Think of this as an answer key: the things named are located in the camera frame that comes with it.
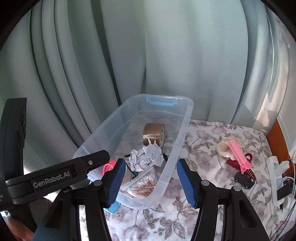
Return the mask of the left hand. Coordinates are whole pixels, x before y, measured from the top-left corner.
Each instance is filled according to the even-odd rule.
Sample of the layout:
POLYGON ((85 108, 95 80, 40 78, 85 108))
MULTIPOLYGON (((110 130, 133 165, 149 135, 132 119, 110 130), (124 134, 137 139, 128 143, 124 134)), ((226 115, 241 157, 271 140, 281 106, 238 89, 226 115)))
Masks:
POLYGON ((10 216, 4 217, 4 221, 12 234, 15 236, 16 240, 32 240, 34 233, 20 221, 10 216))

